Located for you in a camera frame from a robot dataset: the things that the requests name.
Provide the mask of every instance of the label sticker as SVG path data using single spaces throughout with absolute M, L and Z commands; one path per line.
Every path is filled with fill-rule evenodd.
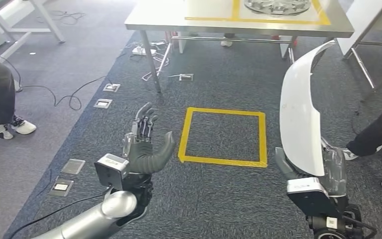
M 326 226 L 327 226 L 328 228 L 337 229 L 337 218 L 330 218 L 330 217 L 327 217 L 327 223 L 326 223 Z
M 66 185 L 66 184 L 56 184 L 55 185 L 55 190 L 66 191 L 67 188 L 68 188 L 68 185 Z

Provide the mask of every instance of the robotic arm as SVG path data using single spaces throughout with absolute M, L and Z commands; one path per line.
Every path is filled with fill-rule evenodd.
M 125 135 L 122 156 L 127 159 L 106 154 L 95 163 L 100 183 L 108 187 L 103 202 L 33 239 L 106 239 L 146 214 L 151 175 L 165 167 L 175 149 L 168 132 L 164 145 L 153 152 L 153 112 L 151 103 L 138 111 L 132 132 Z
M 358 206 L 349 204 L 344 155 L 321 137 L 320 113 L 311 101 L 312 62 L 333 44 L 308 52 L 285 74 L 280 108 L 283 148 L 276 148 L 276 164 L 287 179 L 288 197 L 306 215 L 315 239 L 371 239 L 377 230 L 362 223 Z M 364 236 L 363 228 L 372 232 Z

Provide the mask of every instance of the power strip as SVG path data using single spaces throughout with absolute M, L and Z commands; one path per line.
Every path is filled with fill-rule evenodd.
M 155 56 L 156 55 L 156 51 L 155 49 L 150 49 L 151 53 L 152 53 L 152 56 Z M 140 56 L 145 56 L 146 55 L 146 49 L 144 49 L 143 47 L 141 46 L 137 46 L 135 47 L 133 50 L 132 50 L 132 54 L 134 55 L 140 55 Z

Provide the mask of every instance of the black cable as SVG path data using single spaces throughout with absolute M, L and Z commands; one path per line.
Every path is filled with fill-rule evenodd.
M 50 11 L 50 13 L 54 16 L 60 16 L 60 18 L 53 18 L 52 19 L 53 21 L 61 21 L 61 23 L 66 24 L 66 25 L 75 25 L 78 23 L 78 20 L 80 18 L 82 18 L 86 15 L 84 12 L 68 13 L 67 11 L 60 11 L 60 10 L 52 10 L 52 11 Z M 37 16 L 36 17 L 37 22 L 45 23 L 44 21 L 40 20 L 41 18 L 42 18 L 41 16 Z M 66 19 L 66 18 L 72 18 L 72 19 L 74 19 L 74 22 L 73 23 L 64 22 L 63 19 Z
M 77 93 L 79 90 L 81 90 L 84 86 L 86 86 L 86 85 L 88 85 L 88 84 L 91 84 L 91 83 L 93 83 L 93 82 L 96 82 L 96 81 L 102 79 L 103 77 L 105 77 L 105 76 L 101 76 L 101 77 L 99 77 L 99 78 L 97 78 L 97 79 L 95 79 L 95 80 L 92 80 L 92 81 L 89 81 L 89 82 L 85 83 L 84 85 L 82 85 L 82 86 L 80 86 L 78 89 L 76 89 L 72 94 L 70 94 L 70 95 L 68 95 L 68 96 L 64 96 L 64 97 L 62 97 L 58 102 L 56 102 L 56 95 L 55 95 L 55 93 L 53 93 L 52 90 L 50 90 L 50 89 L 47 88 L 46 86 L 39 86 L 39 85 L 34 86 L 34 85 L 33 85 L 33 86 L 22 86 L 22 88 L 27 88 L 27 87 L 41 87 L 41 88 L 45 88 L 45 89 L 47 89 L 47 90 L 52 94 L 52 96 L 53 96 L 53 106 L 54 106 L 54 107 L 58 106 L 59 103 L 60 103 L 63 99 L 69 97 L 69 98 L 70 98 L 70 101 L 69 101 L 69 104 L 68 104 L 69 107 L 70 107 L 71 109 L 75 110 L 75 111 L 79 111 L 79 110 L 83 107 L 83 105 L 81 104 L 81 100 L 80 100 L 80 98 L 74 96 L 75 93 Z M 74 98 L 74 99 L 77 99 L 78 103 L 80 104 L 80 106 L 79 106 L 78 108 L 75 108 L 75 107 L 72 106 L 72 99 L 73 99 L 73 98 Z
M 355 126 L 354 126 L 354 121 L 355 121 L 355 118 L 358 117 L 361 113 L 360 113 L 360 110 L 361 110 L 361 105 L 362 105 L 362 102 L 359 102 L 358 104 L 358 108 L 356 111 L 354 111 L 354 116 L 352 116 L 352 119 L 351 119 L 351 128 L 352 128 L 352 132 L 355 134 L 355 135 L 358 135 L 359 132 L 357 132 L 355 130 Z
M 50 173 L 49 173 L 49 182 L 46 184 L 46 186 L 39 192 L 36 194 L 36 196 L 34 197 L 37 197 L 39 196 L 40 194 L 42 194 L 50 185 L 50 183 L 52 182 L 52 169 L 50 170 Z
M 3 60 L 5 60 L 5 61 L 6 61 L 9 65 L 11 65 L 11 67 L 16 71 L 16 73 L 17 73 L 17 75 L 18 75 L 18 82 L 20 83 L 20 87 L 21 87 L 21 88 L 27 88 L 27 87 L 40 87 L 40 88 L 45 88 L 45 89 L 47 89 L 47 90 L 52 94 L 52 96 L 53 96 L 53 106 L 54 106 L 54 107 L 58 106 L 59 103 L 60 103 L 63 99 L 69 97 L 69 98 L 70 98 L 70 101 L 69 101 L 69 107 L 70 107 L 71 109 L 75 110 L 75 111 L 79 111 L 79 110 L 83 107 L 83 105 L 81 104 L 81 100 L 80 100 L 80 98 L 74 96 L 75 93 L 77 93 L 79 90 L 81 90 L 84 86 L 86 86 L 86 85 L 88 85 L 88 84 L 91 84 L 91 83 L 93 83 L 93 82 L 96 82 L 96 81 L 102 79 L 103 77 L 105 77 L 105 76 L 101 76 L 101 77 L 99 77 L 99 78 L 97 78 L 97 79 L 95 79 L 95 80 L 92 80 L 92 81 L 90 81 L 90 82 L 85 83 L 84 85 L 82 85 L 82 86 L 80 86 L 78 89 L 76 89 L 72 94 L 70 94 L 70 95 L 68 95 L 68 96 L 63 96 L 63 97 L 57 102 L 57 101 L 56 101 L 56 95 L 55 95 L 55 93 L 53 93 L 53 91 L 52 91 L 51 89 L 47 88 L 46 86 L 41 86 L 41 85 L 21 86 L 21 74 L 19 73 L 19 71 L 14 67 L 14 65 L 13 65 L 9 60 L 7 60 L 7 59 L 5 59 L 4 57 L 1 57 L 1 56 L 0 56 L 0 58 L 2 58 Z M 106 78 L 106 79 L 113 85 L 113 82 L 112 82 L 109 78 Z M 78 108 L 75 108 L 75 107 L 72 106 L 72 99 L 73 99 L 73 98 L 74 98 L 74 99 L 77 99 L 78 103 L 80 104 L 80 106 L 79 106 Z
M 359 226 L 362 226 L 362 227 L 364 227 L 364 228 L 368 228 L 368 229 L 370 229 L 370 230 L 371 230 L 371 233 L 370 233 L 368 236 L 366 236 L 364 239 L 371 239 L 371 238 L 373 238 L 374 236 L 376 236 L 376 234 L 377 234 L 377 229 L 376 229 L 376 228 L 373 228 L 372 226 L 370 226 L 370 225 L 368 225 L 368 224 L 362 223 L 362 222 L 357 221 L 357 220 L 355 220 L 355 219 L 353 219 L 353 218 L 350 218 L 350 217 L 346 217 L 346 216 L 342 216 L 342 217 L 343 217 L 343 219 L 345 219 L 345 220 L 347 220 L 347 221 L 350 221 L 350 222 L 352 222 L 352 223 L 355 223 L 355 224 L 357 224 L 357 225 L 359 225 Z
M 15 234 L 17 234 L 17 233 L 18 233 L 19 231 L 21 231 L 22 229 L 28 227 L 29 225 L 32 225 L 32 224 L 34 224 L 34 223 L 36 223 L 36 222 L 38 222 L 38 221 L 41 221 L 41 220 L 43 220 L 43 219 L 45 219 L 45 218 L 47 218 L 47 217 L 49 217 L 49 216 L 51 216 L 51 215 L 53 215 L 53 214 L 55 214 L 55 213 L 61 211 L 61 210 L 65 209 L 65 208 L 67 208 L 67 207 L 69 207 L 69 206 L 72 206 L 72 205 L 76 204 L 76 203 L 79 203 L 79 202 L 82 202 L 82 201 L 86 201 L 86 200 L 90 200 L 90 199 L 93 199 L 93 198 L 98 198 L 98 197 L 104 196 L 104 195 L 105 195 L 109 190 L 111 190 L 111 189 L 112 189 L 112 188 L 109 187 L 109 188 L 106 189 L 102 194 L 99 194 L 99 195 L 95 195 L 95 196 L 91 196 L 91 197 L 88 197 L 88 198 L 83 198 L 83 199 L 77 200 L 77 201 L 75 201 L 75 202 L 73 202 L 73 203 L 70 203 L 70 204 L 68 204 L 68 205 L 66 205 L 66 206 L 61 207 L 60 209 L 58 209 L 58 210 L 56 210 L 56 211 L 53 211 L 53 212 L 51 212 L 51 213 L 49 213 L 49 214 L 47 214 L 47 215 L 45 215 L 45 216 L 42 216 L 42 217 L 39 218 L 39 219 L 36 219 L 36 220 L 34 220 L 34 221 L 31 221 L 31 222 L 29 222 L 29 223 L 27 223 L 27 224 L 25 224 L 25 225 L 19 227 L 17 230 L 15 230 L 15 231 L 9 236 L 9 239 L 12 239 L 12 238 L 15 236 Z

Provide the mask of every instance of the silver arm casing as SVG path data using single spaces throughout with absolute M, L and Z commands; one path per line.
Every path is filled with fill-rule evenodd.
M 133 193 L 117 191 L 100 204 L 33 239 L 109 238 L 120 229 L 116 221 L 130 215 L 136 206 L 137 198 Z

